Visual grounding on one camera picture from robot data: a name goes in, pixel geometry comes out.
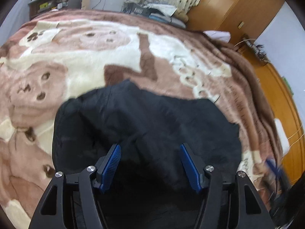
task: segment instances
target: brown blanket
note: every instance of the brown blanket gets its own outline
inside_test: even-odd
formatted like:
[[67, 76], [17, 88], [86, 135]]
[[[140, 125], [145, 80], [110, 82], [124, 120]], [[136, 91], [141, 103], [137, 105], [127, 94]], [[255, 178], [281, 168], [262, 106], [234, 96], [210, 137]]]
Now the brown blanket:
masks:
[[0, 204], [17, 229], [28, 227], [54, 175], [59, 106], [124, 79], [159, 95], [213, 101], [239, 124], [239, 169], [257, 189], [266, 158], [280, 163], [272, 110], [251, 64], [230, 45], [126, 14], [46, 13], [0, 48]]

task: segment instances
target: cartoon bear face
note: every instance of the cartoon bear face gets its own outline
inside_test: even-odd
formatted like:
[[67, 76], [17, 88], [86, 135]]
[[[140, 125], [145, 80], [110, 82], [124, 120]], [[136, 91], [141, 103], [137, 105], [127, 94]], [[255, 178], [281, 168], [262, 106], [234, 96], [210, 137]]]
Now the cartoon bear face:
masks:
[[63, 28], [52, 42], [37, 47], [32, 53], [114, 50], [127, 45], [130, 40], [128, 35], [115, 27], [78, 26]]
[[55, 117], [64, 100], [67, 68], [37, 62], [13, 81], [6, 96], [12, 125], [36, 127]]
[[39, 147], [33, 129], [17, 129], [8, 147], [12, 175], [45, 190], [55, 170], [51, 156]]
[[6, 204], [16, 199], [16, 192], [10, 183], [10, 153], [7, 142], [0, 138], [0, 204]]

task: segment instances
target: fleece blanket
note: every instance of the fleece blanket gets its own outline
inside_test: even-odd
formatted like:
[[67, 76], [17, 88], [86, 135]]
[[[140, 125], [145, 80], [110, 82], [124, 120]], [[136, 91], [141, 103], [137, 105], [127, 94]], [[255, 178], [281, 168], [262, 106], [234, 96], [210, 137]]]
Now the fleece blanket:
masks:
[[127, 14], [49, 12], [0, 48], [0, 204], [17, 229], [28, 228], [55, 173], [59, 106], [125, 79], [158, 95], [215, 103], [239, 125], [239, 169], [266, 195], [264, 162], [279, 164], [282, 148], [254, 70], [231, 45]]

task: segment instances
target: wooden wardrobe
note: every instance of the wooden wardrobe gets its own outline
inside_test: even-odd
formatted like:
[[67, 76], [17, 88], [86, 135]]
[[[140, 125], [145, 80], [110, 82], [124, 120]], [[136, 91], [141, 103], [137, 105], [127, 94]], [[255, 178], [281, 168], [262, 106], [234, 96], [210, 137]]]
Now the wooden wardrobe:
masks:
[[284, 0], [200, 0], [188, 12], [187, 29], [228, 31], [233, 44], [245, 33], [256, 39], [283, 3]]

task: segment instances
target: black cloth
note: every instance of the black cloth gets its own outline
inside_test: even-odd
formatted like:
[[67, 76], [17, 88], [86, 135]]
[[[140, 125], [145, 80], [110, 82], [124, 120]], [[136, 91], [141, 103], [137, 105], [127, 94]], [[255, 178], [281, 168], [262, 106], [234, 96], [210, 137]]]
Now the black cloth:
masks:
[[241, 161], [238, 125], [208, 99], [158, 96], [124, 81], [60, 107], [53, 138], [57, 171], [81, 172], [114, 143], [122, 158], [101, 197], [110, 229], [193, 228], [204, 197], [189, 185], [182, 143], [222, 173], [233, 176]]

